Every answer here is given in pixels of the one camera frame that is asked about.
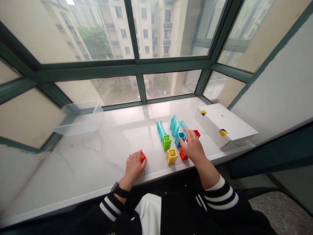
left hand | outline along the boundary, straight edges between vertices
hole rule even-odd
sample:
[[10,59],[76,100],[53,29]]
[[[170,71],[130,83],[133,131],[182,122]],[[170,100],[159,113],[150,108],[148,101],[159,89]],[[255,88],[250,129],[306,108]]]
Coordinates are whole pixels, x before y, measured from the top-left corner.
[[134,183],[135,180],[142,175],[147,164],[147,159],[145,159],[142,164],[140,163],[141,151],[142,150],[139,150],[131,154],[127,159],[126,172],[124,178],[131,181],[132,183]]

striped cuff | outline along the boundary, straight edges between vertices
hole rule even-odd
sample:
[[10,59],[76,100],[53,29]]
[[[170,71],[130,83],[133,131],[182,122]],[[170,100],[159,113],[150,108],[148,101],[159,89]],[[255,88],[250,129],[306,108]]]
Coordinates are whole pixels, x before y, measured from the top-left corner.
[[215,210],[226,210],[234,207],[239,200],[237,193],[220,176],[219,182],[204,192],[204,198],[209,207]]
[[103,213],[113,222],[125,210],[124,204],[113,194],[107,195],[99,206]]

cardboard box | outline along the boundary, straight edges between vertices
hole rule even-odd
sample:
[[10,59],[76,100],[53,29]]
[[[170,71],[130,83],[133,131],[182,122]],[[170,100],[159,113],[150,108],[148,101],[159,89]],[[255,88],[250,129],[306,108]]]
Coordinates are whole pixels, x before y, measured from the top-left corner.
[[199,107],[195,119],[222,150],[243,146],[258,133],[219,103]]

sleeve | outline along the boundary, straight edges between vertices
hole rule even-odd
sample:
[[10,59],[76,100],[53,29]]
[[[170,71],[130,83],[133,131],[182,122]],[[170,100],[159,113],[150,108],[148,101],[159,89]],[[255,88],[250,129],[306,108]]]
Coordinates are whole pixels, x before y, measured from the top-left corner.
[[74,227],[72,234],[104,234],[125,210],[112,193],[107,195],[99,206],[93,206],[87,215]]
[[256,229],[276,234],[266,216],[254,211],[244,195],[235,192],[222,176],[214,187],[204,190],[203,198],[208,206],[208,213],[219,224],[236,228],[243,226],[251,231]]

person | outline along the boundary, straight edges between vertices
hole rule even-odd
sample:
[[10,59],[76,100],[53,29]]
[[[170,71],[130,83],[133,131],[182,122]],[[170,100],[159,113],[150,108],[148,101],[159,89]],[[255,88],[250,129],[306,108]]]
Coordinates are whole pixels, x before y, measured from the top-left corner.
[[180,144],[199,173],[200,192],[146,194],[135,210],[126,212],[128,193],[147,164],[147,159],[140,163],[139,150],[128,157],[124,177],[75,224],[72,234],[276,234],[264,214],[252,210],[206,158],[196,134],[184,130],[188,144],[182,139]]

